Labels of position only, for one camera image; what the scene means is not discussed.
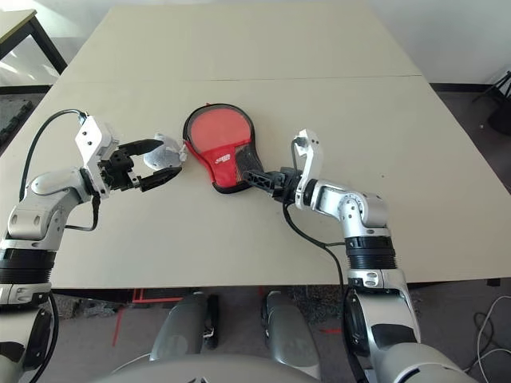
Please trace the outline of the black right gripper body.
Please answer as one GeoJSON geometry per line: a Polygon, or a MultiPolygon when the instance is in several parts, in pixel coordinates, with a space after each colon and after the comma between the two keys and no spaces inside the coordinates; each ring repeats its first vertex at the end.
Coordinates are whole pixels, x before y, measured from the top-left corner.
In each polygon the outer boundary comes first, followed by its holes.
{"type": "Polygon", "coordinates": [[[277,181],[275,182],[272,198],[282,204],[293,204],[301,176],[301,170],[282,167],[277,173],[277,181]]]}

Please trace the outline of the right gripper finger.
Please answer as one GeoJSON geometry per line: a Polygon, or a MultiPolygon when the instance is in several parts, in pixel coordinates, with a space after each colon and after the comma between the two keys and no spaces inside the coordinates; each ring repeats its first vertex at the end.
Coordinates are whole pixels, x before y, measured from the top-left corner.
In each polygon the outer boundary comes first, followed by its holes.
{"type": "Polygon", "coordinates": [[[275,182],[268,178],[251,178],[247,180],[252,187],[261,189],[266,193],[272,193],[275,190],[275,182]]]}
{"type": "Polygon", "coordinates": [[[275,173],[271,172],[262,172],[255,169],[244,172],[244,180],[247,182],[272,182],[274,179],[275,173]]]}

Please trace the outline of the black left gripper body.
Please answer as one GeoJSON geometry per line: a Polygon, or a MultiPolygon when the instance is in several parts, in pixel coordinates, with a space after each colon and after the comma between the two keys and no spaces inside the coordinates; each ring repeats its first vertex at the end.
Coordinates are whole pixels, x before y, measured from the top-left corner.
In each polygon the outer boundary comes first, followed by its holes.
{"type": "Polygon", "coordinates": [[[107,160],[98,163],[103,186],[100,193],[112,190],[126,191],[141,186],[141,178],[133,172],[131,156],[139,156],[142,151],[135,147],[119,147],[107,160]]]}

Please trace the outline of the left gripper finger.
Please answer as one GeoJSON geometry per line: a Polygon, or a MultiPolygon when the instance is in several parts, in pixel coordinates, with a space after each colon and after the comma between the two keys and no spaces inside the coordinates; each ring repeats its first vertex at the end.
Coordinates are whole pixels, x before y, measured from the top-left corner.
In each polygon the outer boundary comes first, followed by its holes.
{"type": "Polygon", "coordinates": [[[182,171],[182,167],[163,168],[154,172],[152,175],[141,178],[139,188],[142,192],[157,188],[166,184],[176,177],[182,171]]]}
{"type": "Polygon", "coordinates": [[[126,156],[140,156],[160,147],[164,142],[157,139],[143,139],[121,144],[118,149],[126,156]]]}

